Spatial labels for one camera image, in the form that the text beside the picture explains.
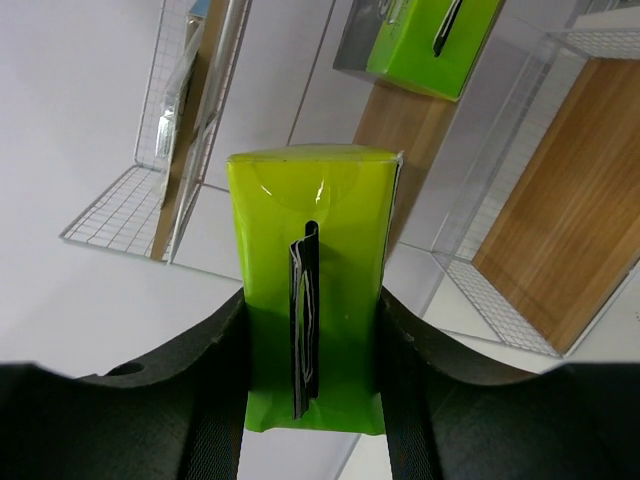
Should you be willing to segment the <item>blue clear razor blister pack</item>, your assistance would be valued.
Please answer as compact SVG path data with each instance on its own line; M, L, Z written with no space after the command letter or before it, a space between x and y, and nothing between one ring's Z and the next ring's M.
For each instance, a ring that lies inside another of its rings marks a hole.
M163 91L160 103L161 115L158 122L155 157L160 161L164 178L158 184L161 205L166 201L166 190L170 178L170 168L177 134L184 115L195 58L204 32L204 23L209 1L196 1L186 16L184 50L174 67Z

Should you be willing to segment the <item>green black razor box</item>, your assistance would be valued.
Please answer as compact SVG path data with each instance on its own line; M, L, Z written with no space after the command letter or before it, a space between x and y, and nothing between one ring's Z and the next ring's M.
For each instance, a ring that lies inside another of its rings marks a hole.
M227 160L251 342L245 425L380 435L374 320L399 152L309 144Z
M455 102L502 5L499 0L354 1L333 68Z

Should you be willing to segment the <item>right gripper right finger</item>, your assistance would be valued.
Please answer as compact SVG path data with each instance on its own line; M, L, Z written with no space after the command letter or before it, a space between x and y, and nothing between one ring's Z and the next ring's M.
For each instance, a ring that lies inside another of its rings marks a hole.
M394 478L638 477L637 364L527 372L442 333L388 291L375 326Z

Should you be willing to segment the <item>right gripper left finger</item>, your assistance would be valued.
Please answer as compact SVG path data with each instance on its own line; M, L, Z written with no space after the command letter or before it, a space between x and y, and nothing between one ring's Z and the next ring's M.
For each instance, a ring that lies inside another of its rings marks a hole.
M104 375L1 368L5 479L234 479L249 390L242 293Z

